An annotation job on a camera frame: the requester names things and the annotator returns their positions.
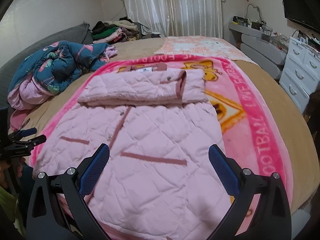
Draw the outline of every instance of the metal screw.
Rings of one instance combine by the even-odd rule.
[[[279,179],[280,178],[280,174],[279,173],[274,173],[272,174],[272,176],[275,178],[275,179]]]
[[[40,172],[40,173],[38,174],[38,178],[39,178],[39,179],[42,179],[44,176],[45,176],[45,173],[44,173],[44,172]]]
[[[251,174],[251,170],[245,168],[242,170],[242,172],[244,173],[244,175],[250,175]]]
[[[70,168],[70,169],[67,170],[67,173],[68,173],[69,175],[72,175],[72,174],[74,174],[75,172],[76,172],[76,169],[75,169],[75,168]]]

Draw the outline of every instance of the person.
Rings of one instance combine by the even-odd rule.
[[[27,222],[28,205],[34,185],[32,179],[33,169],[25,164],[26,159],[20,158],[20,164],[17,168],[17,177],[20,178],[21,191],[19,195],[13,196],[5,180],[4,170],[10,165],[6,161],[0,161],[0,205],[6,213],[8,219],[14,223],[17,230],[25,235]]]

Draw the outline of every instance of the black flat screen tv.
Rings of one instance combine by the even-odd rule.
[[[287,19],[320,33],[320,24],[305,0],[283,0],[283,4]]]

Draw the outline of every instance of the bed sheet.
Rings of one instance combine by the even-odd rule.
[[[116,44],[118,56],[111,61],[152,56],[161,49],[165,38],[145,39]],[[243,60],[234,62],[246,73],[267,103],[288,149],[293,171],[293,199],[291,212],[302,206],[320,183],[316,149],[302,115],[284,90],[256,64]],[[36,127],[37,134],[62,108],[74,92],[88,79],[86,74],[73,82],[63,93],[34,109],[25,119],[25,129]]]

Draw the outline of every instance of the green clothing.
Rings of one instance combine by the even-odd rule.
[[[0,186],[0,205],[9,218],[14,223],[20,234],[24,235],[25,231],[22,226],[22,217],[17,207],[17,196],[11,195]]]
[[[100,39],[109,37],[112,33],[114,33],[117,30],[117,28],[119,28],[119,27],[113,27],[111,29],[108,29],[108,30],[102,32],[102,33],[92,35],[92,39],[95,41],[95,40],[100,40]]]

